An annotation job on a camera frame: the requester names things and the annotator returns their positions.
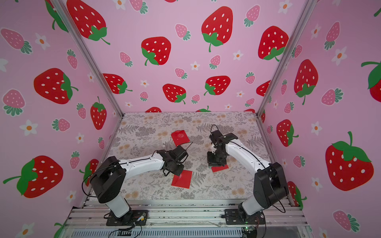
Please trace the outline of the aluminium frame post right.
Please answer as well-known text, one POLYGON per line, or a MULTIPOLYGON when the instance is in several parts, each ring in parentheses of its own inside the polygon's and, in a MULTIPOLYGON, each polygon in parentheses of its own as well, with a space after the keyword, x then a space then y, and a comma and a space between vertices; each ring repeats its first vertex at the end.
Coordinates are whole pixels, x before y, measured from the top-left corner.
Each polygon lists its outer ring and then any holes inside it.
POLYGON ((278 66, 275 68, 273 77, 270 81, 269 87, 266 91, 265 97, 263 99, 263 102, 261 103, 261 106, 259 110, 257 111, 257 117, 260 118, 263 111, 266 108, 266 105, 270 99, 270 96, 274 92, 283 72, 285 71, 286 65, 290 60, 292 50, 298 43, 301 34, 303 33, 312 13, 317 4, 316 0, 309 0, 305 1, 305 4, 300 12, 299 18, 296 22, 296 25, 293 29, 293 32, 289 38, 289 42, 285 48, 284 53, 282 54, 282 57, 280 59, 280 62, 278 63, 278 66))

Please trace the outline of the aluminium frame post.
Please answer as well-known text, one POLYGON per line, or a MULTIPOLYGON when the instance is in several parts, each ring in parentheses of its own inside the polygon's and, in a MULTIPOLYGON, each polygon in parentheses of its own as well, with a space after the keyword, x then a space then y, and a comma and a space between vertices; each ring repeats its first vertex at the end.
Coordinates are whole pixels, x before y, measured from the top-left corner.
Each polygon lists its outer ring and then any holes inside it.
POLYGON ((105 93, 106 97, 108 98, 109 102, 113 106, 114 110, 116 111, 116 114, 123 118, 124 113, 119 106, 118 102, 116 101, 114 94, 110 90, 100 68, 98 67, 96 61, 94 60, 91 51, 87 47, 86 43, 83 40, 83 37, 81 36, 80 32, 78 31, 77 27, 75 26, 74 21, 69 15, 69 12, 66 7, 66 1, 58 1, 53 0, 52 1, 53 6, 56 8, 59 16, 61 17, 63 23, 66 25, 69 33, 71 34, 73 40, 75 41, 77 47, 79 48, 81 54, 83 55, 86 63, 88 64, 91 72, 94 74, 94 76, 97 79, 98 84, 102 88, 103 92, 105 93))
POLYGON ((284 53, 282 54, 282 57, 280 59, 280 62, 278 63, 278 66, 275 68, 273 77, 270 81, 269 87, 266 91, 265 97, 263 99, 263 102, 261 103, 261 106, 259 110, 257 111, 257 117, 260 118, 263 111, 266 108, 266 105, 270 99, 270 96, 274 92, 283 72, 285 71, 286 65, 290 60, 292 50, 298 43, 301 34, 303 33, 312 13, 317 4, 316 0, 309 0, 305 1, 305 4, 300 12, 299 18, 296 22, 296 25, 293 29, 293 32, 289 38, 289 42, 285 48, 284 53))

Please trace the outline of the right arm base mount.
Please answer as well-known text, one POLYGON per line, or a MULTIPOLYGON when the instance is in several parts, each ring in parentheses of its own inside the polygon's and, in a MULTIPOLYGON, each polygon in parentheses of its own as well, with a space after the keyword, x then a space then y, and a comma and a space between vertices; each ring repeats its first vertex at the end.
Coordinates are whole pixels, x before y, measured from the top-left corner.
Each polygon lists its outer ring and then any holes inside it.
POLYGON ((265 225, 265 215, 258 211, 253 215, 248 215, 241 205, 238 209, 225 209, 221 218, 225 219, 227 225, 265 225))

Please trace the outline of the aluminium frame post left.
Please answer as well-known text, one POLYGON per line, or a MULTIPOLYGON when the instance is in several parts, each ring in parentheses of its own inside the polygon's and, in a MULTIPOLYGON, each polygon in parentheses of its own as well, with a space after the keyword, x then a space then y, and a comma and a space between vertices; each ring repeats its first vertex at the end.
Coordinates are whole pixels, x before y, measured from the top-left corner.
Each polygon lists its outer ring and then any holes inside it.
POLYGON ((75 26, 74 21, 69 15, 69 12, 66 7, 66 1, 58 1, 53 0, 52 1, 53 6, 56 8, 59 16, 61 17, 63 23, 66 25, 69 33, 71 34, 73 40, 75 41, 77 47, 79 48, 81 54, 83 55, 86 63, 88 64, 91 72, 94 74, 94 76, 97 79, 98 84, 102 88, 103 92, 105 93, 106 97, 108 98, 109 102, 113 106, 114 110, 116 111, 116 114, 123 118, 124 113, 119 106, 118 102, 116 101, 114 94, 110 90, 100 68, 98 67, 96 61, 94 60, 91 51, 87 47, 86 43, 83 40, 83 37, 81 36, 80 32, 78 31, 77 27, 75 26))

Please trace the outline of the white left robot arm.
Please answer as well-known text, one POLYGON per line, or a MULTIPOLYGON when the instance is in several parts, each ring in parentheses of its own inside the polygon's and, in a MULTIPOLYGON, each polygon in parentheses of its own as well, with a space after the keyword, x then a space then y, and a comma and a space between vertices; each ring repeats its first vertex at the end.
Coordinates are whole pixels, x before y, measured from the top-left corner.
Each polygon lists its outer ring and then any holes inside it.
POLYGON ((187 150, 180 145, 173 150, 156 150, 150 156, 135 159, 118 160, 111 156, 89 176, 89 182, 98 202, 111 210, 111 217, 125 222, 133 217, 133 212, 120 195, 124 181, 151 171, 162 171, 164 176, 169 173, 180 176, 188 156, 187 150))

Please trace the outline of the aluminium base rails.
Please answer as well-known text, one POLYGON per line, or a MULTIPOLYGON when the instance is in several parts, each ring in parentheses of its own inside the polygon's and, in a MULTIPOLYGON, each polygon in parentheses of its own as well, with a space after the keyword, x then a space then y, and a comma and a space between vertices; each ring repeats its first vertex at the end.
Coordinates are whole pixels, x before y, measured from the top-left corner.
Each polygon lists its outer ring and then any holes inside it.
POLYGON ((283 199, 251 224, 236 217, 240 199, 131 200, 132 211, 147 218, 141 225, 107 226, 109 209, 97 201, 74 208, 59 238, 312 238, 298 207, 283 199))

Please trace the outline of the red envelope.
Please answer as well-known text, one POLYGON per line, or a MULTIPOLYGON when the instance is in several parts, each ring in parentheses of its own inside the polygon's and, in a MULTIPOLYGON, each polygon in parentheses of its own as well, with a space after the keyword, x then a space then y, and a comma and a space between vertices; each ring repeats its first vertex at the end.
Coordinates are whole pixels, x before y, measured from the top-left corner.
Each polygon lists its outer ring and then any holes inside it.
POLYGON ((216 173, 216 172, 219 172, 219 171, 223 171, 223 170, 227 170, 227 169, 229 169, 228 165, 221 166, 221 167, 211 167, 211 170, 212 170, 213 173, 216 173))
POLYGON ((191 179, 192 171, 183 170, 179 176, 173 176, 171 186, 189 189, 191 185, 191 179))
POLYGON ((173 132, 171 134, 171 137, 176 146, 187 144, 190 142, 190 139, 184 130, 173 132))

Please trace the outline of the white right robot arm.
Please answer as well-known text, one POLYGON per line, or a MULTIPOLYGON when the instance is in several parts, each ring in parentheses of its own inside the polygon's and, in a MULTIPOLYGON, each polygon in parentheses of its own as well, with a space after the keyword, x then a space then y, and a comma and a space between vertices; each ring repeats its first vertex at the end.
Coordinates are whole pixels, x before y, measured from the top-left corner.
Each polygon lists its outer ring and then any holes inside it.
POLYGON ((284 170, 278 162, 262 159, 233 133, 223 135, 215 130, 209 138, 212 151, 207 152, 207 162, 210 167, 224 167, 227 157, 232 156, 254 176, 253 195, 239 205, 243 219, 259 214, 289 195, 284 170))

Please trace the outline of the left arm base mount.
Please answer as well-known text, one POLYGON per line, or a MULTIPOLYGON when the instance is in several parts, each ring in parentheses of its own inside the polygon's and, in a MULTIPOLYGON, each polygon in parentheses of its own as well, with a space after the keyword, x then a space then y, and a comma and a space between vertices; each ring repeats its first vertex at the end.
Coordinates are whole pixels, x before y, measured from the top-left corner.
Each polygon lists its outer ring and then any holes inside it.
POLYGON ((148 210, 130 210, 121 218, 117 218, 116 215, 110 211, 104 218, 107 220, 106 226, 145 226, 148 218, 148 210))

